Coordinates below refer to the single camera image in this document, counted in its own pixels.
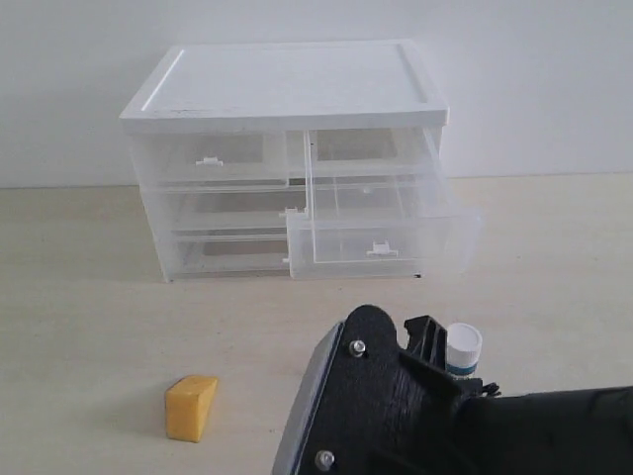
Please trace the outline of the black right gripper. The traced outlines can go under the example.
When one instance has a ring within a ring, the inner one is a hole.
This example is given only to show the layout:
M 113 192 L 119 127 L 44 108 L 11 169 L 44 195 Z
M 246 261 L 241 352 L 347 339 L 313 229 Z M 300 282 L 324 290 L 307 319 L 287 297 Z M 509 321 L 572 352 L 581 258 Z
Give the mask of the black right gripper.
M 458 412 L 498 386 L 446 370 L 447 330 L 356 308 L 335 333 L 296 458 L 299 474 L 478 474 L 456 441 Z

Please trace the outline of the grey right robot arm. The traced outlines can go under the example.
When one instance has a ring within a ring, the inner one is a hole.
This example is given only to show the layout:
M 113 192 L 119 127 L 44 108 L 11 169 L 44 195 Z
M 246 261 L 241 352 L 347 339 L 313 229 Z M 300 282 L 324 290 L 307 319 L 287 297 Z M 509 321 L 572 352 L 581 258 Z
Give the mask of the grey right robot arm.
M 629 387 L 505 396 L 448 370 L 447 331 L 364 305 L 324 361 L 296 474 L 628 474 Z

